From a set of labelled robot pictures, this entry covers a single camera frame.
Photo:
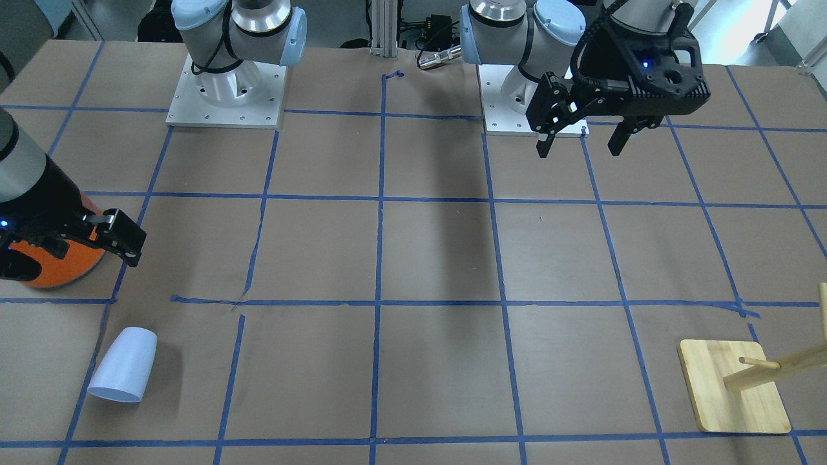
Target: orange disc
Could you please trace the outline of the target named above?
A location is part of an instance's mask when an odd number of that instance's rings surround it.
[[[93,210],[96,214],[101,213],[98,207],[85,195],[81,194],[80,196],[87,209]],[[63,260],[54,258],[49,252],[39,247],[33,247],[28,242],[12,244],[11,249],[35,259],[42,267],[41,274],[37,279],[26,281],[23,284],[29,287],[46,288],[70,283],[92,270],[101,261],[105,253],[103,249],[93,249],[77,242],[67,241],[66,243],[69,244],[69,250]]]

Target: cup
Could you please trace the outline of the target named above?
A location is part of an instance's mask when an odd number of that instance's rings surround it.
[[[140,402],[157,344],[158,337],[150,330],[125,328],[103,356],[86,391],[106,400]]]

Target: light blue joint cap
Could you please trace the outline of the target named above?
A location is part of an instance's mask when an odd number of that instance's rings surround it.
[[[462,59],[471,65],[482,65],[480,51],[476,49],[474,30],[471,29],[471,14],[468,13],[468,5],[462,5],[460,10],[460,45],[462,46]]]
[[[568,46],[576,46],[586,30],[583,13],[566,0],[537,0],[534,16],[540,27]]]
[[[229,0],[173,0],[172,17],[179,31],[201,26],[224,11]]]
[[[308,39],[308,17],[299,7],[293,8],[293,19],[287,28],[287,41],[281,53],[281,66],[296,66],[304,55],[304,45]]]

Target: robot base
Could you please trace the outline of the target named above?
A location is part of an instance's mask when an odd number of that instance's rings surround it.
[[[485,132],[502,136],[537,136],[522,113],[517,113],[505,101],[500,91],[512,65],[479,65],[480,96],[485,114]],[[579,137],[583,130],[589,133],[585,119],[566,126],[557,137]]]
[[[279,125],[287,68],[256,62],[261,72],[259,98],[236,107],[219,107],[200,95],[196,77],[190,72],[192,59],[187,55],[184,69],[175,88],[175,96],[166,115],[168,126],[249,127],[276,129]]]

